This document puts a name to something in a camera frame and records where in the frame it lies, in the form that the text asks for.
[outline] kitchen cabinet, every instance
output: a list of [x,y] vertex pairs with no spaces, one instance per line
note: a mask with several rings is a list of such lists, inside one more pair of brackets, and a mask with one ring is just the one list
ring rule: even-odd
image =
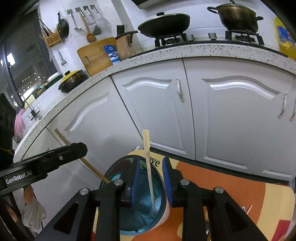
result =
[[[61,146],[45,128],[30,146],[23,159]],[[46,209],[47,217],[43,220],[43,225],[47,225],[81,188],[98,189],[100,182],[101,180],[80,162],[73,161],[50,172],[47,178],[33,183],[36,198]]]
[[56,128],[71,143],[86,144],[85,159],[102,174],[119,158],[143,147],[141,135],[110,77],[71,102],[47,128],[61,144]]
[[[196,160],[290,180],[296,174],[293,76],[250,61],[184,59]],[[284,97],[286,110],[282,117]]]
[[192,108],[182,59],[148,64],[112,75],[138,130],[150,146],[195,159]]

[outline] range hood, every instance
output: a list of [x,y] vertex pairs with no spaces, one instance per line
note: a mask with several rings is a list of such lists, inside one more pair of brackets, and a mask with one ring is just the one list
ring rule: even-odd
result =
[[156,6],[158,4],[172,1],[172,0],[132,0],[132,1],[135,5],[137,5],[139,9],[145,10],[153,6]]

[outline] yellow pot lid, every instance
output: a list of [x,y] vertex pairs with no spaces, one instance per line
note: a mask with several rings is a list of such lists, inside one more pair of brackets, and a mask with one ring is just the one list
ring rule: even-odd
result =
[[78,71],[80,71],[80,70],[74,70],[74,71],[70,72],[69,74],[67,74],[64,78],[62,78],[62,80],[61,80],[61,84],[62,84],[65,80],[67,80],[69,77],[71,77],[73,74],[76,74]]

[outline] gas stove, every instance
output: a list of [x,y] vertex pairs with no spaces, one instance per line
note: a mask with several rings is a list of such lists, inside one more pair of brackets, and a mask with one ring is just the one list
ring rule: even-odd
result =
[[188,37],[185,33],[179,33],[171,36],[160,36],[155,39],[155,48],[133,55],[129,58],[133,58],[142,54],[154,52],[161,49],[166,49],[170,47],[176,47],[176,46],[182,46],[182,45],[193,45],[193,44],[207,44],[207,43],[216,43],[216,44],[237,44],[237,45],[245,45],[250,47],[256,47],[264,50],[271,51],[273,53],[280,54],[284,57],[288,57],[287,55],[265,47],[264,42],[262,39],[262,36],[260,36],[258,33],[254,33],[251,31],[240,31],[240,30],[230,30],[225,31],[225,40],[217,40],[217,36],[215,33],[209,33],[209,39],[210,40],[202,40],[202,41],[194,41],[194,40],[188,40]]

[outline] window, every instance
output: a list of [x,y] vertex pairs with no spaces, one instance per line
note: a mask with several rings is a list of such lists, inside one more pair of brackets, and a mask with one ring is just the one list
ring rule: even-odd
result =
[[41,35],[38,11],[34,9],[18,22],[5,38],[1,55],[7,57],[3,68],[1,59],[0,91],[5,93],[10,103],[17,108],[25,104],[25,99],[37,99],[46,91],[48,77],[56,72],[49,61],[48,49]]

